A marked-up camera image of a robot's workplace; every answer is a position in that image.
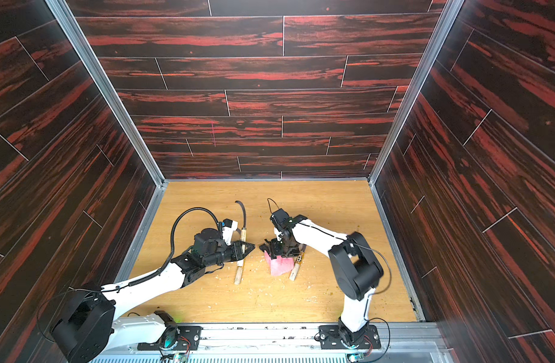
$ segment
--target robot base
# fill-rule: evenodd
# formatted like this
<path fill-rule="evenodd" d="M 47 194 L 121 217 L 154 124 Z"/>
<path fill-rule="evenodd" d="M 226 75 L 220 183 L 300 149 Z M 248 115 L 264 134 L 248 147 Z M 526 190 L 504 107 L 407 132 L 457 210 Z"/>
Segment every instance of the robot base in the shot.
<path fill-rule="evenodd" d="M 190 350 L 195 351 L 197 350 L 197 348 L 199 348 L 199 342 L 201 341 L 200 326 L 178 325 L 177 330 L 178 330 L 178 339 L 177 339 L 177 345 L 174 348 L 175 350 L 183 351 L 187 349 L 187 342 L 182 338 L 185 338 L 191 342 Z M 166 350 L 163 350 L 162 348 L 159 347 L 158 343 L 153 343 L 153 344 L 139 343 L 136 349 L 139 351 L 156 352 L 161 350 L 163 352 L 166 352 Z"/>
<path fill-rule="evenodd" d="M 364 332 L 364 336 L 367 337 L 372 343 L 372 349 L 380 349 L 382 347 L 380 343 L 380 337 L 378 336 L 378 330 L 375 325 L 366 325 L 367 329 Z M 318 327 L 320 330 L 320 346 L 322 349 L 369 349 L 370 346 L 366 339 L 361 339 L 361 342 L 354 347 L 347 347 L 346 344 L 342 342 L 342 338 L 339 334 L 339 326 L 332 325 L 320 325 Z"/>

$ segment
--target pink object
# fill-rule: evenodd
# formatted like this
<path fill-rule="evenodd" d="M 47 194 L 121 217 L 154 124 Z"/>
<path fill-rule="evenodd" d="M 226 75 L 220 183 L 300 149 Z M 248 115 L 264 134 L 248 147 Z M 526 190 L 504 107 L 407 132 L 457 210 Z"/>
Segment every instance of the pink object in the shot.
<path fill-rule="evenodd" d="M 272 260 L 266 251 L 264 251 L 264 256 L 272 276 L 282 275 L 286 272 L 290 272 L 291 269 L 294 268 L 294 258 L 292 257 L 282 258 L 278 256 L 275 260 Z"/>

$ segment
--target wooden handle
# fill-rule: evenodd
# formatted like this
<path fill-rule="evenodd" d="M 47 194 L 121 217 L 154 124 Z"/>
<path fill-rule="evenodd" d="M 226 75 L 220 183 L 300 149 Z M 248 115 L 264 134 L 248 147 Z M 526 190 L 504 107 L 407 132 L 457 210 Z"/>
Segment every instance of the wooden handle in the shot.
<path fill-rule="evenodd" d="M 300 270 L 300 264 L 294 264 L 294 268 L 291 269 L 290 272 L 290 280 L 295 280 L 296 276 L 298 275 L 298 270 Z"/>
<path fill-rule="evenodd" d="M 238 266 L 238 272 L 235 273 L 235 285 L 239 285 L 241 283 L 241 277 L 243 276 L 243 267 Z"/>

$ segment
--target red and black wood grain wall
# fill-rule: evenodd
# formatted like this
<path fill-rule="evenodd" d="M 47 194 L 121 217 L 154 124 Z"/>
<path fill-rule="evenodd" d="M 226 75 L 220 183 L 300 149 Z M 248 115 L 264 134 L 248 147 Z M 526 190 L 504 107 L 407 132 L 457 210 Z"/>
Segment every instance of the red and black wood grain wall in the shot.
<path fill-rule="evenodd" d="M 466 0 L 376 182 L 464 362 L 555 362 L 555 2 Z"/>
<path fill-rule="evenodd" d="M 444 2 L 68 0 L 170 179 L 366 177 Z"/>
<path fill-rule="evenodd" d="M 0 0 L 0 362 L 61 362 L 59 299 L 113 282 L 154 191 L 43 0 Z"/>

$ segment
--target wooden tabletop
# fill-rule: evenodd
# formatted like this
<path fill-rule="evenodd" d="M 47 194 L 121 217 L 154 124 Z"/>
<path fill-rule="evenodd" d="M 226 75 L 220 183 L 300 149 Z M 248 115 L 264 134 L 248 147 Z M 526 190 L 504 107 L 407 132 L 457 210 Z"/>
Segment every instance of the wooden tabletop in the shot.
<path fill-rule="evenodd" d="M 183 181 L 168 185 L 163 201 L 131 273 L 137 276 L 158 268 L 170 252 L 170 233 L 177 216 L 191 207 L 205 207 L 219 220 L 239 222 L 243 217 L 235 200 L 247 210 L 247 242 L 259 246 L 272 239 L 267 198 L 274 199 L 291 216 L 303 214 L 332 231 L 364 235 L 371 248 L 390 264 L 392 283 L 373 297 L 370 317 L 392 322 L 416 321 L 404 283 L 366 181 Z M 175 234 L 175 255 L 194 243 L 203 228 L 215 228 L 209 214 L 195 211 L 183 217 Z M 378 286 L 389 281 L 388 268 Z M 208 274 L 183 289 L 162 294 L 131 310 L 150 314 L 163 309 L 179 322 L 333 322 L 344 305 L 329 259 L 312 248 L 306 250 L 295 281 L 289 273 L 273 277 L 263 253 L 256 249 L 245 259 L 240 285 L 234 285 L 237 266 Z"/>

